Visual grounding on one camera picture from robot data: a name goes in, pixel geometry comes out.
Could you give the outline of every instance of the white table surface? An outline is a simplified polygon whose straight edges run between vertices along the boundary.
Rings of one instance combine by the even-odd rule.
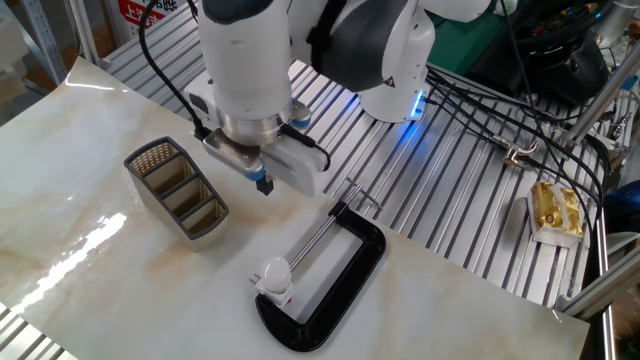
[[[333,201],[264,197],[209,157],[191,124],[79,60],[66,83],[0,128],[0,302],[79,359],[578,359],[588,325],[518,298],[380,226],[387,251],[320,349],[271,337],[248,281],[291,259]],[[122,165],[171,136],[230,208],[192,253],[142,205]],[[334,228],[294,273],[304,321],[358,247]]]

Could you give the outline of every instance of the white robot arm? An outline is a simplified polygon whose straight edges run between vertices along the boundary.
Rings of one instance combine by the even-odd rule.
[[[311,114],[291,99],[292,57],[358,93],[387,122],[421,117],[435,29],[426,12],[471,21],[491,0],[201,0],[206,73],[185,90],[214,132],[205,149],[256,181],[277,178],[307,196],[320,192],[327,155],[297,133]]]

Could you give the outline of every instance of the mesh compartment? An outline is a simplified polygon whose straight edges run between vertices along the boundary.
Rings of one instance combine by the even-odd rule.
[[[162,143],[143,152],[130,162],[130,166],[140,175],[144,176],[163,161],[178,154],[179,151],[171,143]]]
[[[179,155],[156,167],[144,179],[158,195],[164,196],[167,191],[195,173],[189,161],[184,156]]]
[[[205,249],[225,232],[229,208],[171,138],[141,147],[124,165],[147,209],[191,250]]]
[[[200,205],[200,203],[208,200],[211,195],[211,191],[207,189],[201,179],[193,178],[193,180],[167,196],[164,202],[176,217],[181,218]]]
[[[212,199],[188,216],[182,224],[191,235],[196,235],[216,223],[225,213],[225,209],[220,205],[218,200]]]

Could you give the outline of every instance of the blue led light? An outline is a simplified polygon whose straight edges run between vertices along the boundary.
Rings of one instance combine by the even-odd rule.
[[[260,169],[255,174],[245,174],[245,176],[251,181],[260,181],[260,179],[264,177],[264,168]]]
[[[418,96],[416,97],[416,100],[413,102],[413,108],[411,109],[412,118],[418,117],[418,113],[416,112],[416,110],[418,110],[420,101],[422,101],[422,93],[423,93],[423,90],[420,90],[420,92],[418,93]]]
[[[307,120],[291,120],[291,125],[298,129],[306,129],[311,124],[311,116]]]

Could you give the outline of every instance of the red sign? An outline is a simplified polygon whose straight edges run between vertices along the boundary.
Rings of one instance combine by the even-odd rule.
[[[144,5],[137,4],[131,0],[118,0],[118,5],[120,6],[120,13],[124,16],[127,22],[140,26],[140,18],[145,11]],[[151,25],[160,21],[163,17],[164,15],[159,12],[151,11],[149,19],[147,20],[146,28],[150,28]]]

